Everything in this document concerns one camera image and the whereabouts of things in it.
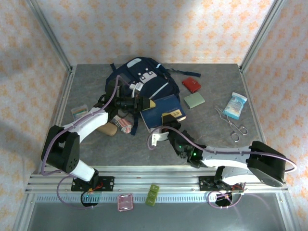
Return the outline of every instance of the book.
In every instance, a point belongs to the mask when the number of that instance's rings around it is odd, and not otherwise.
[[[171,114],[177,119],[177,121],[182,121],[186,118],[181,104],[175,95],[169,95],[161,99],[154,100],[156,107],[150,108],[140,112],[141,117],[150,131],[151,128],[159,127],[163,124],[162,114]]]

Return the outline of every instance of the patterned wallpaper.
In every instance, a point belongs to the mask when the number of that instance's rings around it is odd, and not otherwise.
[[[274,0],[38,0],[72,65],[238,63]]]
[[[308,227],[308,4],[290,0],[245,77],[267,143],[295,161],[286,175],[303,230]]]
[[[25,0],[0,4],[0,230],[13,228],[65,76]]]

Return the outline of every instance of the beige object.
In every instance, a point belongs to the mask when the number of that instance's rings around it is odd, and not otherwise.
[[[96,130],[105,133],[108,136],[114,136],[117,131],[117,126],[112,123],[107,123],[103,126],[98,127]]]

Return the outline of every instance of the green notebook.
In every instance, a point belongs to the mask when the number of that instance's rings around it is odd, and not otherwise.
[[[193,107],[196,107],[205,102],[203,97],[198,92],[185,97],[184,101],[186,102],[189,109],[192,109]]]

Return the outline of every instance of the tissue packet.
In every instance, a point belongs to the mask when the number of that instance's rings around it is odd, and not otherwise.
[[[223,113],[233,119],[239,119],[246,101],[247,98],[245,96],[233,92],[232,98],[230,99],[226,108],[223,110]]]

